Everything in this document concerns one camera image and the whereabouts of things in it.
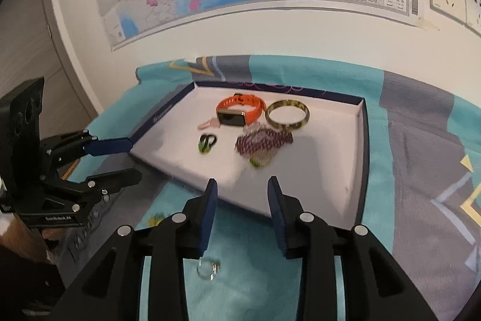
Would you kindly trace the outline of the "person's left hand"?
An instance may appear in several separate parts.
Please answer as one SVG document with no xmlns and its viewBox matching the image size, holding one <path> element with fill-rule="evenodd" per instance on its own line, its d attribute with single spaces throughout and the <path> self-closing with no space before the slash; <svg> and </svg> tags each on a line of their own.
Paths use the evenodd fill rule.
<svg viewBox="0 0 481 321">
<path fill-rule="evenodd" d="M 35 234 L 21 220 L 13 219 L 1 234 L 1 245 L 22 258 L 47 263 L 47 246 L 39 234 Z"/>
</svg>

